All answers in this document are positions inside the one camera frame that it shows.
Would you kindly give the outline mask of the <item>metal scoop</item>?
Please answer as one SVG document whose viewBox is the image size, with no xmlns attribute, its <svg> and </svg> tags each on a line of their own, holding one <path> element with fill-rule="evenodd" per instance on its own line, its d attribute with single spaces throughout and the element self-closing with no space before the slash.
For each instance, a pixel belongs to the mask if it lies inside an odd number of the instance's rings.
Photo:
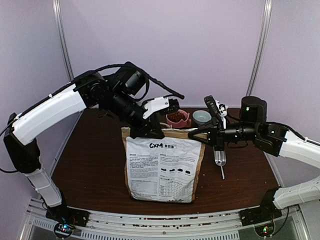
<svg viewBox="0 0 320 240">
<path fill-rule="evenodd" d="M 214 161 L 215 161 L 215 164 L 220 167 L 221 176 L 222 176 L 222 179 L 224 180 L 225 173 L 224 173 L 223 167 L 225 166 L 225 164 L 227 162 L 225 151 L 224 150 L 223 151 L 215 150 L 214 151 Z"/>
</svg>

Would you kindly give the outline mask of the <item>pet food bag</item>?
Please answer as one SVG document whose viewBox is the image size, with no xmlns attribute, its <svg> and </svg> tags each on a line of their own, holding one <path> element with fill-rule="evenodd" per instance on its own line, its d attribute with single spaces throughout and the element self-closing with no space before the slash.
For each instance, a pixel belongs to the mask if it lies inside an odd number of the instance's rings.
<svg viewBox="0 0 320 240">
<path fill-rule="evenodd" d="M 192 203 L 206 146 L 188 138 L 188 130 L 165 128 L 164 138 L 132 138 L 121 128 L 126 154 L 125 185 L 139 201 Z"/>
</svg>

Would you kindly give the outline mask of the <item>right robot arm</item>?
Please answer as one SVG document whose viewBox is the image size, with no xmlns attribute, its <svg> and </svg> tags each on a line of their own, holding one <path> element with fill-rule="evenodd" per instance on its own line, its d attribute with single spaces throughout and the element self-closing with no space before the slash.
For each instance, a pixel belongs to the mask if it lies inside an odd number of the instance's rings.
<svg viewBox="0 0 320 240">
<path fill-rule="evenodd" d="M 228 111 L 213 96 L 204 98 L 211 119 L 188 133 L 192 140 L 213 148 L 214 161 L 226 164 L 225 144 L 251 141 L 259 150 L 275 156 L 298 160 L 319 168 L 320 144 L 302 136 L 283 123 L 267 121 L 267 102 L 256 96 L 241 99 L 239 118 L 227 123 Z"/>
</svg>

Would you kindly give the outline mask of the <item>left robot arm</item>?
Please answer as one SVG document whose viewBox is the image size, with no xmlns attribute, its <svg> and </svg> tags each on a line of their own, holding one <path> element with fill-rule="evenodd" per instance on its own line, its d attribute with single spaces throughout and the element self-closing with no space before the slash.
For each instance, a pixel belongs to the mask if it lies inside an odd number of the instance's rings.
<svg viewBox="0 0 320 240">
<path fill-rule="evenodd" d="M 38 135 L 74 114 L 98 106 L 128 123 L 132 138 L 162 139 L 156 113 L 170 106 L 169 97 L 136 98 L 140 89 L 148 89 L 151 83 L 163 86 L 131 62 L 108 64 L 82 73 L 27 110 L 10 116 L 2 134 L 15 171 L 26 176 L 61 222 L 69 221 L 72 211 L 41 163 Z"/>
</svg>

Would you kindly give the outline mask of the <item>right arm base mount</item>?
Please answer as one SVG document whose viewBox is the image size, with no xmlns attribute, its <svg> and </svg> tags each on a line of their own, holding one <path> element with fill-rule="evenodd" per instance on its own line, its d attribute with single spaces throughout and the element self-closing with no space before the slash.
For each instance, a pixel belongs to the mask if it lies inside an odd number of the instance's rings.
<svg viewBox="0 0 320 240">
<path fill-rule="evenodd" d="M 246 208 L 239 212 L 242 226 L 271 221 L 275 214 L 268 207 Z"/>
</svg>

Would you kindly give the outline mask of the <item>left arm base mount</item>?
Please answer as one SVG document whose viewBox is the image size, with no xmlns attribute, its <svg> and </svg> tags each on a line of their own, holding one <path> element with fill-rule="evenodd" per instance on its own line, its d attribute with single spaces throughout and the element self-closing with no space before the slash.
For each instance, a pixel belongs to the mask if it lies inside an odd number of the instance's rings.
<svg viewBox="0 0 320 240">
<path fill-rule="evenodd" d="M 64 205 L 48 207 L 45 217 L 72 227 L 86 227 L 90 213 L 85 210 L 70 208 Z"/>
</svg>

